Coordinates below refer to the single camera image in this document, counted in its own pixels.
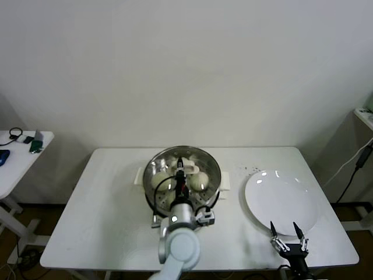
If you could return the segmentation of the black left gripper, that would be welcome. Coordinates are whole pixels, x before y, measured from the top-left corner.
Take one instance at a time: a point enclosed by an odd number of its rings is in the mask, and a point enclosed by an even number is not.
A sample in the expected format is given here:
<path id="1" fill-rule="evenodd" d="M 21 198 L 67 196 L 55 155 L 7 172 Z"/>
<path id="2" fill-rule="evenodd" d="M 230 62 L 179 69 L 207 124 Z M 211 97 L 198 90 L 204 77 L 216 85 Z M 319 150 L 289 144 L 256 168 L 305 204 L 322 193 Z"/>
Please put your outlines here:
<path id="1" fill-rule="evenodd" d="M 188 187 L 186 186 L 185 175 L 182 171 L 184 169 L 184 161 L 182 157 L 177 160 L 177 173 L 175 176 L 176 186 L 175 186 L 175 200 L 178 203 L 186 203 L 188 199 Z"/>

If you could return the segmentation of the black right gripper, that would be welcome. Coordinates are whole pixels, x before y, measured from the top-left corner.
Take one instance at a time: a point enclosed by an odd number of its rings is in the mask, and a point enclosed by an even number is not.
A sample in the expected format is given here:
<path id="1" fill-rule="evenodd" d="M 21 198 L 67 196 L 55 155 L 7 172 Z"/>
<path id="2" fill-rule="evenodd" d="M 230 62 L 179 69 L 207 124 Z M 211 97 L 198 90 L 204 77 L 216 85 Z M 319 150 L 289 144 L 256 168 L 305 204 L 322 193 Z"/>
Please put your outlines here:
<path id="1" fill-rule="evenodd" d="M 270 222 L 270 230 L 272 237 L 270 240 L 271 245 L 276 251 L 281 251 L 280 256 L 285 258 L 291 267 L 291 270 L 295 273 L 306 273 L 308 272 L 308 266 L 305 261 L 308 256 L 308 239 L 304 236 L 299 226 L 293 222 L 293 226 L 296 235 L 300 241 L 300 244 L 286 244 L 277 235 L 276 228 L 273 222 Z"/>

